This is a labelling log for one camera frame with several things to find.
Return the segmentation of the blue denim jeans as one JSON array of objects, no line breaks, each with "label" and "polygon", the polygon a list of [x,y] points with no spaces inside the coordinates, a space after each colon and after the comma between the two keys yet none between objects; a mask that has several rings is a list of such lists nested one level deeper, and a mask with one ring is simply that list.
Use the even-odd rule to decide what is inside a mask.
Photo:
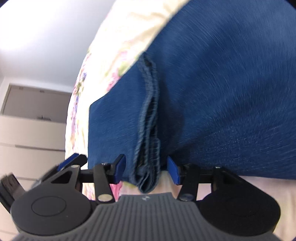
[{"label": "blue denim jeans", "polygon": [[153,190],[167,158],[295,178],[295,8],[189,1],[89,109],[88,166],[126,157]]}]

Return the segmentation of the beige wardrobe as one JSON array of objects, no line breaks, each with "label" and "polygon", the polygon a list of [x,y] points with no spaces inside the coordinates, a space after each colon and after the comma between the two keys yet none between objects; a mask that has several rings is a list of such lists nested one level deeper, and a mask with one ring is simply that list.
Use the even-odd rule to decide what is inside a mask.
[{"label": "beige wardrobe", "polygon": [[1,102],[1,176],[29,190],[65,157],[70,93],[9,85]]}]

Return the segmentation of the floral yellow bed quilt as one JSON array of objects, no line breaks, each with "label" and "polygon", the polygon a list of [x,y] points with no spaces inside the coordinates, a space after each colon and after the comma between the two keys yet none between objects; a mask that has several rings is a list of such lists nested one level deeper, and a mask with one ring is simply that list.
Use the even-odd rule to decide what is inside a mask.
[{"label": "floral yellow bed quilt", "polygon": [[99,27],[70,99],[65,156],[88,168],[126,156],[115,200],[153,194],[180,199],[167,158],[191,170],[214,118],[231,147],[251,149],[265,116],[251,91],[261,56],[248,54],[256,33],[243,24],[261,16],[259,1],[116,1]]}]

